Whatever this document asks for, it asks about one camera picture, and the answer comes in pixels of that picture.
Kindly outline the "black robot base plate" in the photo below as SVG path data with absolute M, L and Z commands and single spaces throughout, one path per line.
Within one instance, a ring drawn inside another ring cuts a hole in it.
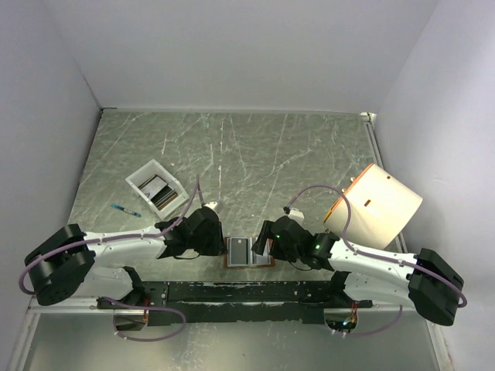
M 186 322 L 283 322 L 324 323 L 324 311 L 350 312 L 353 300 L 342 285 L 331 281 L 272 282 L 165 282 L 145 281 L 120 302 L 148 308 L 148 324 L 164 326 L 180 323 L 172 308 L 186 316 Z

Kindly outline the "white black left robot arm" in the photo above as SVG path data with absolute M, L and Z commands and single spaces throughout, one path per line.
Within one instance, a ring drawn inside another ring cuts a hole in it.
M 72 297 L 109 297 L 136 308 L 145 290 L 134 263 L 179 258 L 187 250 L 210 257 L 226 253 L 217 209 L 216 202 L 207 203 L 183 219 L 122 235 L 65 226 L 25 258 L 32 294 L 42 306 Z

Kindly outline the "brown leather card holder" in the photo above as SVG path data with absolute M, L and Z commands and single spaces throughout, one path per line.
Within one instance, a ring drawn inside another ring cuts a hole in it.
M 267 240 L 265 244 L 265 251 L 262 255 L 256 254 L 252 250 L 253 244 L 256 242 L 256 237 L 247 237 L 249 239 L 249 263 L 246 266 L 240 267 L 228 267 L 228 240 L 232 237 L 226 237 L 224 239 L 225 246 L 227 248 L 227 254 L 224 256 L 224 266 L 227 269 L 245 269 L 245 268 L 261 268 L 261 267 L 274 267 L 275 259 L 269 254 L 271 250 L 272 240 Z

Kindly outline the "grey white credit card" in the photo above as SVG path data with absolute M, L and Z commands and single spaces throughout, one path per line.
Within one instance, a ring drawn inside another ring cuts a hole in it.
M 228 267 L 246 266 L 249 263 L 249 239 L 232 237 L 228 240 Z

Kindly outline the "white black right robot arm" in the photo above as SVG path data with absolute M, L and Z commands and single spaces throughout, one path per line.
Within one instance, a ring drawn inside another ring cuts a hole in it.
M 433 250 L 378 251 L 329 231 L 312 234 L 288 216 L 264 221 L 251 249 L 315 271 L 331 271 L 328 297 L 336 307 L 385 302 L 414 308 L 430 322 L 451 326 L 458 308 L 466 304 L 463 279 Z

